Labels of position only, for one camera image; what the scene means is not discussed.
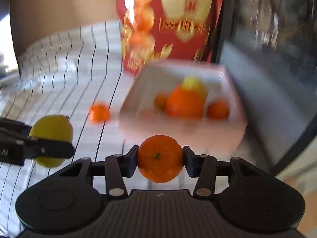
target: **red box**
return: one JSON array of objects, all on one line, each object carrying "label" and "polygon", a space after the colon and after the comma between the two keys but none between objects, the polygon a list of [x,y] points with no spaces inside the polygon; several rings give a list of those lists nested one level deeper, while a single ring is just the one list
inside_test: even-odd
[{"label": "red box", "polygon": [[222,0],[116,0],[122,20],[124,69],[137,73],[151,60],[201,60]]}]

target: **black plastic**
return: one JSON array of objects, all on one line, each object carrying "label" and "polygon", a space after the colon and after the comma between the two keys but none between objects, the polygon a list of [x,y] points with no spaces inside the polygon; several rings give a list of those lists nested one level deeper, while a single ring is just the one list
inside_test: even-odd
[{"label": "black plastic", "polygon": [[[138,237],[134,225],[148,219],[156,219],[157,230],[166,228],[163,221],[172,221],[193,231],[193,226],[202,223],[197,218],[201,215],[205,224],[211,221],[211,230],[217,219],[217,225],[231,230],[227,233],[233,232],[236,237],[249,237],[248,234],[257,237],[256,234],[288,233],[305,211],[299,192],[243,159],[217,161],[209,155],[195,155],[187,146],[183,148],[184,165],[190,177],[198,177],[193,196],[188,191],[177,190],[134,191],[128,196],[123,177],[133,176],[137,151],[138,146],[133,146],[127,155],[112,155],[102,162],[77,160],[30,187],[16,201],[21,223],[32,232],[64,234],[83,228],[90,230],[89,224],[93,221],[96,221],[93,224],[96,228],[104,230],[103,223],[111,222],[115,228],[108,226],[106,230],[118,232],[130,226],[131,237]],[[105,176],[106,195],[92,188],[94,176]],[[216,176],[228,176],[229,187],[214,195]],[[202,237],[211,237],[206,228],[199,229]],[[115,237],[125,237],[124,232]],[[183,233],[182,228],[177,228],[173,237],[183,237]],[[291,234],[287,237],[302,237],[296,232]],[[112,237],[112,234],[107,231],[107,235],[101,236]]]},{"label": "black plastic", "polygon": [[24,165],[24,159],[41,157],[71,158],[75,149],[69,142],[29,138],[31,126],[0,118],[0,161]]}]

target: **striped tablecloth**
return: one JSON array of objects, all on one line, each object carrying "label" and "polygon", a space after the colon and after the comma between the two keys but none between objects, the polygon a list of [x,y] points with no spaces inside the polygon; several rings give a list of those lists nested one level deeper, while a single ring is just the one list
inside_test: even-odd
[{"label": "striped tablecloth", "polygon": [[[19,57],[21,79],[0,88],[1,117],[33,125],[45,115],[68,115],[75,147],[74,157],[58,168],[44,168],[32,160],[26,160],[23,167],[0,163],[0,228],[7,235],[15,237],[23,230],[15,213],[15,201],[22,191],[81,157],[100,161],[112,154],[125,154],[134,145],[126,143],[118,130],[117,115],[134,81],[134,76],[122,70],[119,37],[119,21],[109,21],[40,39]],[[110,105],[112,117],[106,124],[92,125],[87,121],[88,109],[95,101]],[[250,148],[249,137],[243,139],[234,155],[253,164],[264,162]],[[149,182],[138,170],[132,178],[125,178],[128,191],[185,188],[192,191],[195,183],[185,170],[165,184]],[[217,177],[216,192],[227,186],[226,177]],[[94,179],[94,188],[105,193],[103,177]]]}]

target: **metal screw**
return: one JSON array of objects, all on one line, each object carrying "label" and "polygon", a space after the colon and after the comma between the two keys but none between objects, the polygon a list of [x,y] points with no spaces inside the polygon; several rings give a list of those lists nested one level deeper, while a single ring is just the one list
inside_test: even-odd
[{"label": "metal screw", "polygon": [[206,197],[206,196],[209,196],[211,194],[211,190],[207,189],[207,188],[200,188],[200,189],[196,190],[196,194],[198,196]]},{"label": "metal screw", "polygon": [[113,188],[109,191],[111,196],[121,196],[124,194],[124,190],[120,188]]}]

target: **square bowl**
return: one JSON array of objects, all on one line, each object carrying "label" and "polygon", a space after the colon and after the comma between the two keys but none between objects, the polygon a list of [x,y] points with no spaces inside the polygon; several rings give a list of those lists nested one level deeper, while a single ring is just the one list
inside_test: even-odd
[{"label": "square bowl", "polygon": [[[169,117],[155,109],[159,92],[171,93],[187,76],[201,79],[209,90],[208,102],[224,97],[230,106],[228,119],[201,120]],[[225,67],[217,64],[167,59],[145,65],[119,113],[119,128],[129,143],[141,144],[154,135],[173,137],[196,154],[224,155],[235,151],[247,126],[245,113]]]}]

